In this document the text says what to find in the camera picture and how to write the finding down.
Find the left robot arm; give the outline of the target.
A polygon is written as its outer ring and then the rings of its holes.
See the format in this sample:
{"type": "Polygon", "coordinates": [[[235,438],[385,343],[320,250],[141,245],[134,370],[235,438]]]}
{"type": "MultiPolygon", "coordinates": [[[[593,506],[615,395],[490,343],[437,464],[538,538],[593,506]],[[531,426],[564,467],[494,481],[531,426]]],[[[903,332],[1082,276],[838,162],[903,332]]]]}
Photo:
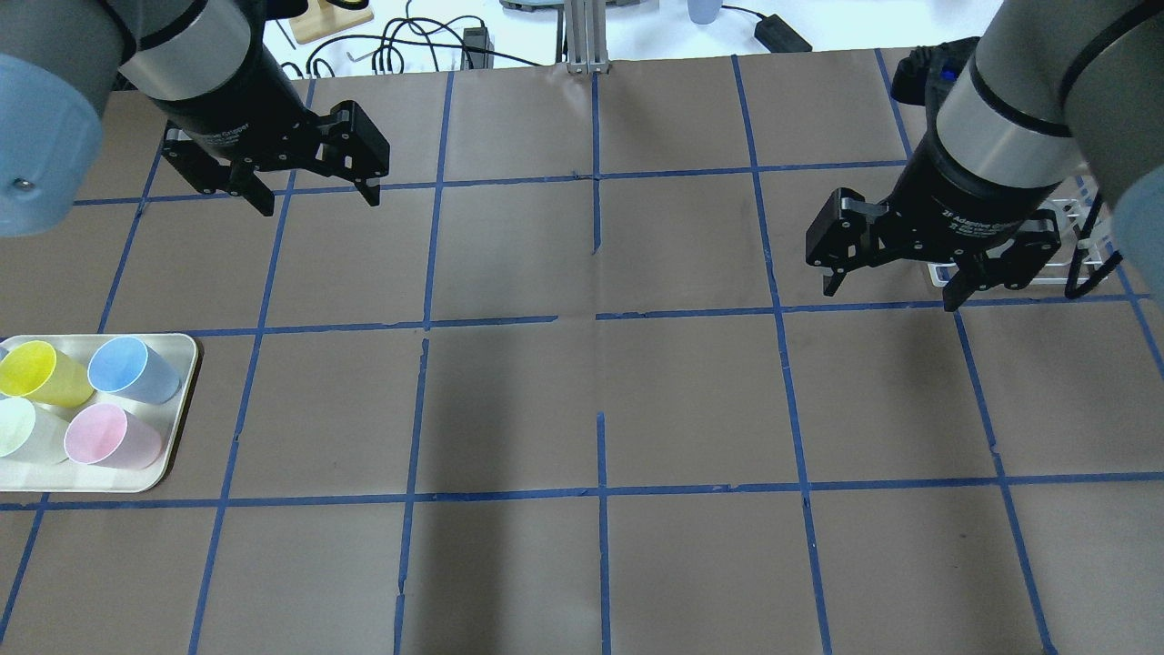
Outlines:
{"type": "Polygon", "coordinates": [[[356,101],[315,115],[265,47],[305,1],[5,1],[1,232],[57,227],[102,144],[119,77],[166,116],[162,157],[196,192],[274,215],[262,175],[307,170],[381,202],[386,137],[356,101]]]}

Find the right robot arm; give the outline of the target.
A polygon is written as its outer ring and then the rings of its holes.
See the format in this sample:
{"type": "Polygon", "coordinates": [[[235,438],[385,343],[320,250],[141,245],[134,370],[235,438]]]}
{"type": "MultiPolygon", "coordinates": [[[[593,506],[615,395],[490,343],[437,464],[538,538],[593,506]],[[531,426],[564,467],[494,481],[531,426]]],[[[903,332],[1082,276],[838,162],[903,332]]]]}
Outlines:
{"type": "Polygon", "coordinates": [[[823,293],[899,259],[954,266],[947,312],[1027,287],[1063,244],[1045,200],[1087,166],[1117,252],[1086,282],[1069,266],[1065,294],[1129,262],[1161,298],[1161,35],[1159,1],[1006,1],[981,36],[914,49],[890,95],[927,133],[881,202],[828,195],[804,252],[823,293]]]}

